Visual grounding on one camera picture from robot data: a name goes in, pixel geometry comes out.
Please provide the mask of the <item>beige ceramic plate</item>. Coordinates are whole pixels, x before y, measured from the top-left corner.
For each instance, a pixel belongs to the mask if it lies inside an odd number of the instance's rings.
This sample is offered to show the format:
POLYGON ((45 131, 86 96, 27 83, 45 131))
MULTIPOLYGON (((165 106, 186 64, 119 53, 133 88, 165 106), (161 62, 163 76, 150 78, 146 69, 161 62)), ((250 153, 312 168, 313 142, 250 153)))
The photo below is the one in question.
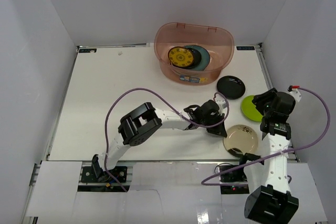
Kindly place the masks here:
POLYGON ((246 125, 237 124, 227 130, 223 138, 226 151, 235 157, 242 157, 246 153, 256 154, 259 138, 257 133, 246 125))

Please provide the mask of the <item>dark teal ceramic plate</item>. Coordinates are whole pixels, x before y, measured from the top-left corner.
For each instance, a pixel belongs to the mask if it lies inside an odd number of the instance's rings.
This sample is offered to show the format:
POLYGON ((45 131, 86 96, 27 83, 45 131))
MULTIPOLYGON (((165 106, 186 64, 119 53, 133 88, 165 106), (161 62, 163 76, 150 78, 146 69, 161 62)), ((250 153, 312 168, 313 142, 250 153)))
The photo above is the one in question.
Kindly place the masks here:
POLYGON ((201 61, 201 65, 199 67, 199 71, 204 71, 206 69, 206 67, 210 63, 210 54, 209 54, 209 52, 204 47, 201 47, 201 46, 198 46, 198 45, 186 45, 186 46, 192 47, 192 48, 198 50, 201 53, 201 55, 202 55, 202 61, 201 61))

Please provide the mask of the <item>black glossy plate front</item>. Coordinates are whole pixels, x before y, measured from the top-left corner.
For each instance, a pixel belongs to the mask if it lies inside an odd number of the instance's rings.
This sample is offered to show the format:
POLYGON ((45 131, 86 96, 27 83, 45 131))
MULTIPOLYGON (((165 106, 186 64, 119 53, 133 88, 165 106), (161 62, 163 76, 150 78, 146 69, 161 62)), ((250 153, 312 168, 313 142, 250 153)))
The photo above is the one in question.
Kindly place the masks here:
POLYGON ((200 70, 200 65, 201 65, 201 61, 202 61, 202 55, 201 53, 192 48, 192 47, 188 47, 188 46, 185 46, 186 49, 188 49, 191 53, 192 53, 192 56, 193 56, 193 62, 190 66, 188 67, 185 67, 185 69, 191 69, 191 70, 196 70, 196 71, 199 71, 200 70))

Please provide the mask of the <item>yellow patterned black plate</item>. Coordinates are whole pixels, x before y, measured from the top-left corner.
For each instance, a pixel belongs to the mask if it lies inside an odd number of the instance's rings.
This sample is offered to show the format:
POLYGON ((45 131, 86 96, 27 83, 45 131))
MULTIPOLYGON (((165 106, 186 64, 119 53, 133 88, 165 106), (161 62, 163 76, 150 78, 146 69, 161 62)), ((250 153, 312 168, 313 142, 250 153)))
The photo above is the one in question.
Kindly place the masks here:
POLYGON ((179 68, 190 67, 194 61, 195 57, 193 53, 184 47, 173 47, 168 51, 169 62, 179 68))

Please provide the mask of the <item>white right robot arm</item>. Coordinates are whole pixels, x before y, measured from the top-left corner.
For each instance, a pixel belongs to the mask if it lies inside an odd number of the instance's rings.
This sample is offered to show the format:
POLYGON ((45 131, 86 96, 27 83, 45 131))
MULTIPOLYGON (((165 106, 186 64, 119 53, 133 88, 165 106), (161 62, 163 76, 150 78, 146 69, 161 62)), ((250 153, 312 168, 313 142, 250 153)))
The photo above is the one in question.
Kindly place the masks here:
POLYGON ((301 99, 298 89, 287 92, 275 88, 255 95, 252 103, 262 114, 260 131, 262 161, 248 161, 237 168, 238 177, 248 182, 250 194, 244 206, 244 217, 257 223, 289 223, 299 208, 292 196, 287 173, 291 140, 289 115, 301 99))

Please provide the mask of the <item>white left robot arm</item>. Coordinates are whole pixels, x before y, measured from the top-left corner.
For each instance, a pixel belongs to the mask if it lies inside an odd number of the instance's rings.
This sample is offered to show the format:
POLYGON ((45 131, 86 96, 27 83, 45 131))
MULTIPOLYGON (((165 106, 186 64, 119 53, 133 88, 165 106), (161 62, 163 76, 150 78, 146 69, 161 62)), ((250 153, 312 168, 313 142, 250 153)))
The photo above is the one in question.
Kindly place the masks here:
POLYGON ((159 129, 195 130, 203 127, 209 134, 226 137, 224 110, 228 103, 223 100, 208 100, 203 105, 190 105, 183 112, 156 109, 146 102, 123 116, 117 133, 112 140, 108 138, 108 118, 104 122, 106 151, 94 155, 91 162, 93 176, 98 182, 105 182, 111 176, 117 162, 134 146, 143 144, 159 129))

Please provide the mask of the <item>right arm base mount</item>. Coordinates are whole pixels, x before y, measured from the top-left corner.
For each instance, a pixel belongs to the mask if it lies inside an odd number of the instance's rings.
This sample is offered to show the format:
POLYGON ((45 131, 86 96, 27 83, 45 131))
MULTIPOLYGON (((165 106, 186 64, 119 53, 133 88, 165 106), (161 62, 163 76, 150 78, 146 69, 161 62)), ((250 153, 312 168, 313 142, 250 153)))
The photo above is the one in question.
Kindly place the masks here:
MULTIPOLYGON (((238 165, 246 164, 248 161, 254 161, 254 160, 257 160, 259 158, 261 158, 261 156, 251 154, 251 153, 245 153, 239 159, 239 164, 238 165)), ((231 163, 220 163, 215 167, 214 172, 215 172, 215 174, 220 173, 220 172, 223 172, 225 170, 234 168, 238 165, 233 165, 231 163)), ((234 170, 232 172, 226 173, 224 175, 221 175, 219 180, 222 183, 246 182, 247 177, 246 177, 243 169, 238 169, 238 170, 234 170)))

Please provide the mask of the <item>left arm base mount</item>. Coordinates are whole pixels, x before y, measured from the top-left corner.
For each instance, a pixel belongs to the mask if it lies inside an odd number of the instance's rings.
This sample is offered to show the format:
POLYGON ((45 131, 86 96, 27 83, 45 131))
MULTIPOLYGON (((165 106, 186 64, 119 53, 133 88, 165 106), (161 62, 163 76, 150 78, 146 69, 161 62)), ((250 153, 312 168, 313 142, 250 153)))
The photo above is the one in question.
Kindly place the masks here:
MULTIPOLYGON (((116 166, 114 169, 109 170, 109 173, 117 178, 119 182, 125 183, 127 181, 127 171, 128 168, 126 166, 116 166)), ((93 156, 90 166, 82 168, 80 181, 82 183, 114 182, 113 178, 100 166, 97 154, 93 156)))

